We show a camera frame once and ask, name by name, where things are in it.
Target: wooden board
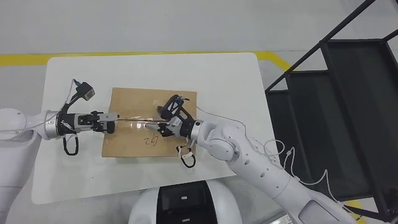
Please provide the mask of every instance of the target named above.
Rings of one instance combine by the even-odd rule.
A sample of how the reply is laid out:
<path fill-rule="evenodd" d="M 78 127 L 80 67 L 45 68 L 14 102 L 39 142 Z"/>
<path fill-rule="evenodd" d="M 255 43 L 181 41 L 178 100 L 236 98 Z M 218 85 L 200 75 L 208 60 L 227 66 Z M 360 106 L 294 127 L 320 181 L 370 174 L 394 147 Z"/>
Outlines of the wooden board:
<path fill-rule="evenodd" d="M 190 99 L 191 103 L 185 102 L 183 107 L 196 119 L 197 93 L 193 91 L 113 88 L 109 112 L 118 113 L 120 118 L 160 119 L 157 106 L 165 105 L 173 95 Z M 147 129 L 142 121 L 117 121 L 115 132 L 105 134 L 102 156 L 177 157 L 176 147 L 185 143 L 182 138 L 163 138 L 160 133 Z"/>

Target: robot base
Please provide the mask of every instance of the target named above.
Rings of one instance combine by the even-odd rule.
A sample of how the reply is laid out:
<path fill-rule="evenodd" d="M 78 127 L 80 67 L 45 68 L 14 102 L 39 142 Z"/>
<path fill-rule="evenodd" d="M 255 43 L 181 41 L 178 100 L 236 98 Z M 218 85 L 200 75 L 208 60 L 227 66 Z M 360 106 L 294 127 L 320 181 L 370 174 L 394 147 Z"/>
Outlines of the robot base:
<path fill-rule="evenodd" d="M 129 224 L 242 224 L 231 191 L 217 180 L 146 190 L 133 206 Z"/>

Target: yellow floor line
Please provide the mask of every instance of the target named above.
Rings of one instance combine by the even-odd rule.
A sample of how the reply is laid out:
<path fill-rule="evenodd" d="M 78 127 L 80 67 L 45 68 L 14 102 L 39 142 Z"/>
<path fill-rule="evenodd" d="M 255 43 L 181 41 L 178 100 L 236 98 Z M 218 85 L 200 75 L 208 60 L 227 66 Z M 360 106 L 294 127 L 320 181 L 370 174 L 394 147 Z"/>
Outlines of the yellow floor line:
<path fill-rule="evenodd" d="M 254 53 L 258 60 L 269 60 L 280 69 L 286 71 L 290 64 L 271 51 L 248 51 Z M 46 65 L 52 57 L 82 57 L 82 56 L 118 56 L 118 55 L 160 55 L 160 54 L 205 54 L 205 53 L 242 53 L 235 51 L 219 52 L 110 52 L 110 53 L 65 53 L 65 54 L 9 54 L 0 55 L 0 67 Z"/>
<path fill-rule="evenodd" d="M 354 207 L 354 208 L 362 208 L 361 203 L 359 202 L 359 200 L 350 200 L 348 202 L 345 203 L 345 205 L 350 206 L 350 207 Z M 359 218 L 359 215 L 356 214 L 351 214 L 355 219 Z M 366 224 L 366 219 L 365 217 L 361 217 L 359 220 L 356 221 L 358 224 Z"/>

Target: floor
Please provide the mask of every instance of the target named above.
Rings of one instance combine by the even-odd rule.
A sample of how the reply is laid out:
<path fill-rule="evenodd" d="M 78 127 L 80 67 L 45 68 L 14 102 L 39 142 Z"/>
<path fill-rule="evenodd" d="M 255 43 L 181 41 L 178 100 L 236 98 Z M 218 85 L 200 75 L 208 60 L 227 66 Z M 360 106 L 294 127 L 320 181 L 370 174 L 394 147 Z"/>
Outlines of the floor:
<path fill-rule="evenodd" d="M 363 1 L 0 0 L 0 54 L 271 50 L 293 64 Z M 384 37 L 397 28 L 397 15 L 393 0 L 378 0 L 337 37 Z M 398 38 L 390 45 L 398 56 Z M 259 61 L 259 66 L 264 87 L 282 73 L 270 61 Z M 299 67 L 323 68 L 320 53 Z M 45 65 L 0 67 L 0 108 L 38 113 L 45 69 Z M 235 194 L 244 223 L 262 223 L 280 213 L 276 203 L 242 180 L 222 181 Z M 34 205 L 31 187 L 29 181 L 8 224 L 126 223 L 139 195 L 128 192 Z M 368 208 L 372 204 L 363 202 Z"/>

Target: black strap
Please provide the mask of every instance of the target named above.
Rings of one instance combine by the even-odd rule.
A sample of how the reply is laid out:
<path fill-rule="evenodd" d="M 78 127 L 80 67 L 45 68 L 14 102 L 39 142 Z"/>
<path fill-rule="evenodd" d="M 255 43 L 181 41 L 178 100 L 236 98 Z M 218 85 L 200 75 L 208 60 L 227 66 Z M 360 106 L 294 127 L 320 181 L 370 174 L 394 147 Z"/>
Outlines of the black strap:
<path fill-rule="evenodd" d="M 65 153 L 68 156 L 75 156 L 75 155 L 77 155 L 79 153 L 79 139 L 77 138 L 77 136 L 75 136 L 75 142 L 76 142 L 75 152 L 74 153 L 70 153 L 68 151 L 68 148 L 67 148 L 67 139 L 66 139 L 66 137 L 63 137 L 63 150 L 65 151 Z"/>
<path fill-rule="evenodd" d="M 180 146 L 177 146 L 176 149 L 177 149 L 177 152 L 180 152 Z M 181 156 L 181 161 L 182 161 L 182 163 L 185 165 L 185 167 L 191 169 L 191 168 L 193 168 L 193 167 L 195 166 L 195 164 L 197 163 L 197 159 L 195 158 L 195 155 L 192 154 L 192 158 L 193 158 L 193 164 L 192 164 L 191 166 L 189 166 L 189 165 L 185 162 L 185 160 L 184 160 L 184 158 L 182 158 L 182 156 Z"/>

